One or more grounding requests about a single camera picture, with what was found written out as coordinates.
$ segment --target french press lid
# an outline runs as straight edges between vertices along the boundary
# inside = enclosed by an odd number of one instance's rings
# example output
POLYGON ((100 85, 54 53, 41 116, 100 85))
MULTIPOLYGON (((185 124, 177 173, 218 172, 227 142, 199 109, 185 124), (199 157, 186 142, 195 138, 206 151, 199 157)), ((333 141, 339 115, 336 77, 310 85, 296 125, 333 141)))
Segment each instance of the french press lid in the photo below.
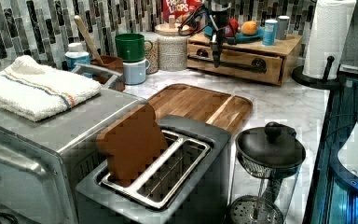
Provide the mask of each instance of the french press lid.
POLYGON ((296 140, 296 130, 277 122, 243 131, 236 143, 247 160, 272 169, 297 167, 306 157, 305 148, 296 140))

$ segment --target tile backsplash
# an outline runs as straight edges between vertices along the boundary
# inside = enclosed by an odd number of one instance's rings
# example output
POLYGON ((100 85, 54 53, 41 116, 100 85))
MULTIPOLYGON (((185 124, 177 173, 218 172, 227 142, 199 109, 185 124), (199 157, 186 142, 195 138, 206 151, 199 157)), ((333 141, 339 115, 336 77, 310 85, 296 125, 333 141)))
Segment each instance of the tile backsplash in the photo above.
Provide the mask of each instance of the tile backsplash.
MULTIPOLYGON (((232 0, 237 20, 291 17, 289 33, 309 29, 315 4, 310 0, 232 0)), ((116 55, 115 35, 151 31, 161 24, 159 0, 0 0, 0 66, 23 54, 62 68, 68 44, 84 41, 73 20, 79 15, 101 54, 116 55)))

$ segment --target toaster oven door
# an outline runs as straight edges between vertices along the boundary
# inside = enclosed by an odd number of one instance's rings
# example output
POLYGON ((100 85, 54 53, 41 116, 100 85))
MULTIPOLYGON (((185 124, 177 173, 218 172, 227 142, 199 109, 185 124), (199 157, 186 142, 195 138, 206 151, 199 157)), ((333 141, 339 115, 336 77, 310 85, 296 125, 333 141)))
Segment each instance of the toaster oven door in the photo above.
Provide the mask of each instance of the toaster oven door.
POLYGON ((0 131, 2 212, 8 211, 20 223, 77 223, 62 174, 60 157, 0 131))

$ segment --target paper towel roll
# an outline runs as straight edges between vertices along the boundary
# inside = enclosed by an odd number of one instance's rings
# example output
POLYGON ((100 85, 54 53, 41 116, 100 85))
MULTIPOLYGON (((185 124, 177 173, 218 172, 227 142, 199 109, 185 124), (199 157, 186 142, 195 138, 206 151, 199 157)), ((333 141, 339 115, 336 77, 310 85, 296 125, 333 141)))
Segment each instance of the paper towel roll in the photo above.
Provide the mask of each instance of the paper towel roll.
POLYGON ((319 0, 310 31, 303 74, 322 78, 327 57, 335 60, 327 79, 337 77, 339 61, 351 24, 356 0, 319 0))

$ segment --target bottle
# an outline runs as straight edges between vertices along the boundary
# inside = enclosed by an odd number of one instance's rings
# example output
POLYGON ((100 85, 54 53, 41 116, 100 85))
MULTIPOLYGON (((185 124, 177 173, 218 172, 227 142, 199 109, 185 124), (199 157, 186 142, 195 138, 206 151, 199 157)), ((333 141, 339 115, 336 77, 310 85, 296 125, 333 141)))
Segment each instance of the bottle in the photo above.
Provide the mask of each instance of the bottle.
MULTIPOLYGON (((75 63, 91 64, 90 55, 83 49, 81 43, 72 43, 68 45, 68 52, 65 53, 68 70, 75 68, 75 63)), ((92 78, 92 74, 84 73, 83 76, 92 78)))

